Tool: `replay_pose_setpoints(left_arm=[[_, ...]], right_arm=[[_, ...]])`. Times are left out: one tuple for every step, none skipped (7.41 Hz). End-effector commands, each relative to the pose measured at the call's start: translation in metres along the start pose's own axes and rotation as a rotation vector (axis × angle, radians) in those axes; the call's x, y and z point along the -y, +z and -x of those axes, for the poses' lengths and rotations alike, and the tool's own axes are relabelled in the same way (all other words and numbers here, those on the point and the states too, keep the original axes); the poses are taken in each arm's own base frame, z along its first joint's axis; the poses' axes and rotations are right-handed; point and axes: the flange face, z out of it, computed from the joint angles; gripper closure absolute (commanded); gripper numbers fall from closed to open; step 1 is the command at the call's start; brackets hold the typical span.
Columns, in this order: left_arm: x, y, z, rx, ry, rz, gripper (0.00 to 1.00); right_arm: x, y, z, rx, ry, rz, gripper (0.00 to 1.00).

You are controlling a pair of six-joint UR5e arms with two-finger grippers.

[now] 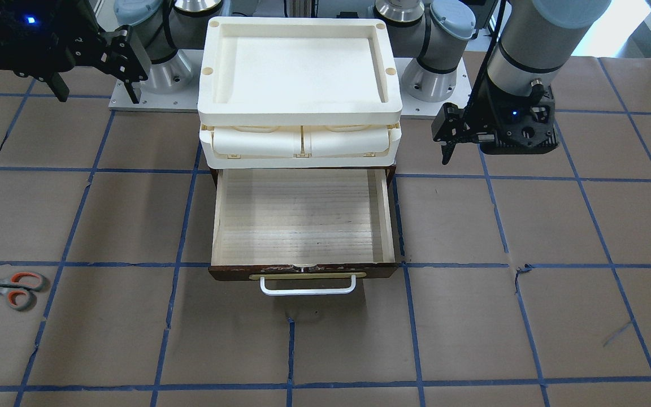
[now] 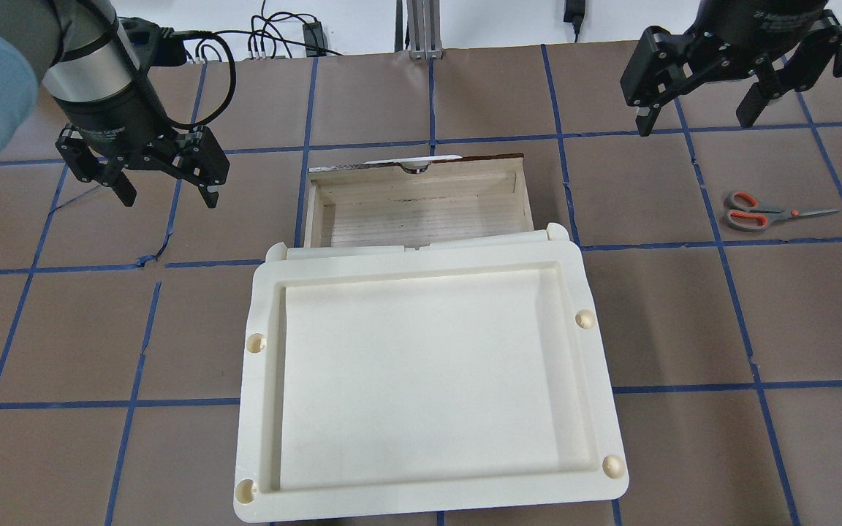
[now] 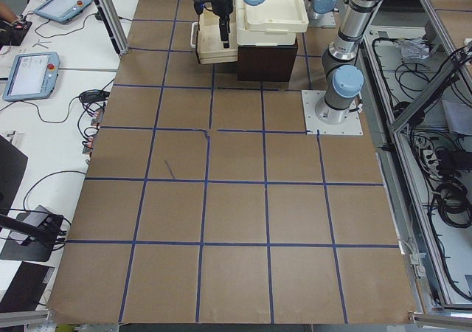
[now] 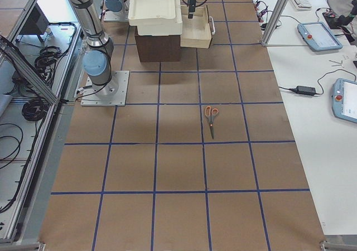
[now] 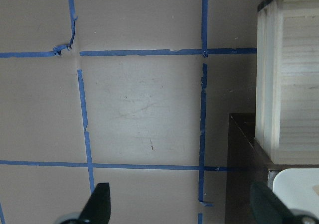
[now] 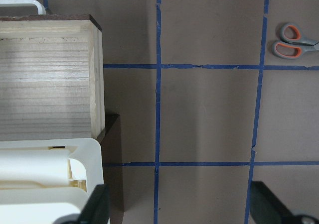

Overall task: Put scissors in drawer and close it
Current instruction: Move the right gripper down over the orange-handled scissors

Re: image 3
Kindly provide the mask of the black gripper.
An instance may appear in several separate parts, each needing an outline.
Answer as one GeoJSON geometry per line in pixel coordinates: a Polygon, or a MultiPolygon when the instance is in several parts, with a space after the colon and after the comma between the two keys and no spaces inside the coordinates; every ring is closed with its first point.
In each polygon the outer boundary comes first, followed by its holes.
{"type": "Polygon", "coordinates": [[[230,47],[229,43],[229,16],[233,12],[233,0],[193,0],[195,12],[200,15],[204,11],[205,4],[211,4],[212,12],[219,17],[219,30],[224,49],[230,47]]]}

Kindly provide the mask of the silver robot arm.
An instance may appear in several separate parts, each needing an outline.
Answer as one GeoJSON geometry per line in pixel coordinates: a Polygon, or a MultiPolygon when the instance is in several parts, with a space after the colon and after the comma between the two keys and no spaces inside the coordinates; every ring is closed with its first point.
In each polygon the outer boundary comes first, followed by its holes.
{"type": "MultiPolygon", "coordinates": [[[[243,0],[251,6],[265,0],[243,0]]],[[[314,107],[319,120],[328,125],[340,125],[364,84],[364,76],[355,66],[357,48],[378,5],[383,0],[349,0],[344,20],[337,36],[322,56],[327,78],[327,91],[314,107]]]]}

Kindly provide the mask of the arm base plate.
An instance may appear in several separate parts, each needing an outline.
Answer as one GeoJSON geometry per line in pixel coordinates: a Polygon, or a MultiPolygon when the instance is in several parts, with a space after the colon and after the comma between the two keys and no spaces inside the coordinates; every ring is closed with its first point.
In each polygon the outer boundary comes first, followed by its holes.
{"type": "Polygon", "coordinates": [[[334,28],[336,26],[333,15],[336,0],[306,0],[306,7],[310,27],[334,28]]]}
{"type": "Polygon", "coordinates": [[[325,103],[325,91],[302,90],[305,131],[312,135],[362,136],[359,112],[355,101],[344,110],[335,110],[325,103]]]}

